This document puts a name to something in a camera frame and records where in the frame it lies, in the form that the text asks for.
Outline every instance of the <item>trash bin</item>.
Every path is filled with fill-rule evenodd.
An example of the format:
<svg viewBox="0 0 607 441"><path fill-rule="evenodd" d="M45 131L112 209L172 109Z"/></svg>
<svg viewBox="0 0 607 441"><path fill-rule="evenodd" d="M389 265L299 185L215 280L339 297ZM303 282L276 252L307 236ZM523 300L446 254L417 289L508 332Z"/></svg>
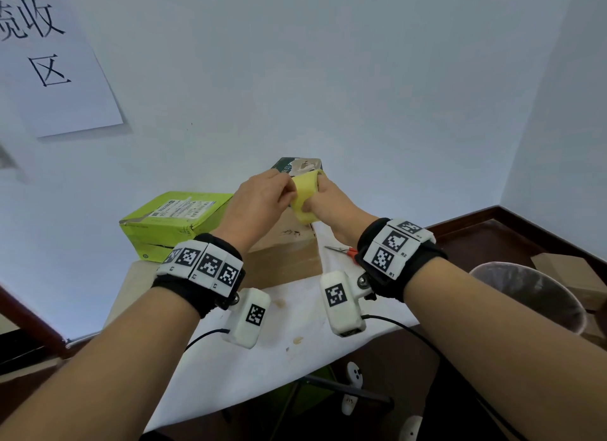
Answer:
<svg viewBox="0 0 607 441"><path fill-rule="evenodd" d="M488 262L470 275L512 299L581 334L586 328L586 311L565 286L535 269L508 262Z"/></svg>

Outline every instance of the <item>green package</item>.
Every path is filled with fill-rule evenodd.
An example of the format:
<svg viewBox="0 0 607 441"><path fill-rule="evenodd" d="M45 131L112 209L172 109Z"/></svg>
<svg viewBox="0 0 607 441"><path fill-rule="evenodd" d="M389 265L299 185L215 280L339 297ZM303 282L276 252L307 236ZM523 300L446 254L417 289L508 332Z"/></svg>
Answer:
<svg viewBox="0 0 607 441"><path fill-rule="evenodd" d="M142 260L162 262L177 243L216 229L232 193L166 192L120 220Z"/></svg>

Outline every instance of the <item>brown floor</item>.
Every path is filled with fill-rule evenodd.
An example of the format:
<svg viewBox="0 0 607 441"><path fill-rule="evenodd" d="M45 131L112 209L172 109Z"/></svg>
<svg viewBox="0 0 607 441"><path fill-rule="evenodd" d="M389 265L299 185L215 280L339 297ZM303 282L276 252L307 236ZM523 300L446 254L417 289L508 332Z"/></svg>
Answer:
<svg viewBox="0 0 607 441"><path fill-rule="evenodd" d="M496 221L487 221L438 239L438 245L449 254L451 262L469 271L490 261L506 261L533 267L530 257L543 248ZM422 414L424 401L436 373L438 359L427 346L406 331L396 331L376 338L364 347L335 361L334 372L341 382L345 367L354 361L365 378L365 388L390 395L395 408L381 414L372 403L360 401L354 414L340 412L340 397L326 400L318 407L285 422L277 438L309 438L321 419L330 420L335 434L350 439L396 440L402 423L409 415ZM0 384L0 420L50 376L43 371ZM160 431L175 441L257 440L267 438L254 420L254 410L246 402L214 413L162 428Z"/></svg>

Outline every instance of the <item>white table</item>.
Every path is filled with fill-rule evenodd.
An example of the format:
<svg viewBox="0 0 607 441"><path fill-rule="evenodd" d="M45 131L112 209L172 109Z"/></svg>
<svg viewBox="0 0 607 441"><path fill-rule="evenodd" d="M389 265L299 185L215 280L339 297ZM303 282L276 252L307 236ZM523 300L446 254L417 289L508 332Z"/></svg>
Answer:
<svg viewBox="0 0 607 441"><path fill-rule="evenodd" d="M314 227L323 272L341 269L356 280L362 269L345 255L324 248L324 245L343 245L324 224L316 223ZM157 264L144 261L135 264L107 322L152 284ZM314 276L265 289L273 302L253 349L225 342L220 334L205 337L188 349L146 431L213 413L269 392L351 353L372 338L398 329L391 323L371 319L367 320L363 333L338 337L329 328L318 283L319 276ZM419 324L410 310L394 299L361 299L360 307L364 314L394 318L407 326ZM223 328L229 314L214 309L200 321L192 339L206 331Z"/></svg>

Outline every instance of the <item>white 3d-printed device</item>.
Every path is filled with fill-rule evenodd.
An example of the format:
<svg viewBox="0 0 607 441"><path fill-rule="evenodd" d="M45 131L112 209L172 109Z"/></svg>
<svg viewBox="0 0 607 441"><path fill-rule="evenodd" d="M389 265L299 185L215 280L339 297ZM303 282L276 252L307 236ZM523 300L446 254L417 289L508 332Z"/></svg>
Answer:
<svg viewBox="0 0 607 441"><path fill-rule="evenodd" d="M254 287L241 290L239 297L238 304L229 308L231 313L225 328L230 333L224 340L251 349L257 343L271 300L267 293Z"/></svg>
<svg viewBox="0 0 607 441"><path fill-rule="evenodd" d="M343 270L336 270L321 276L321 296L329 318L331 330L348 337L366 329L365 320L360 316L358 301L371 294L371 287L361 288L350 281Z"/></svg>

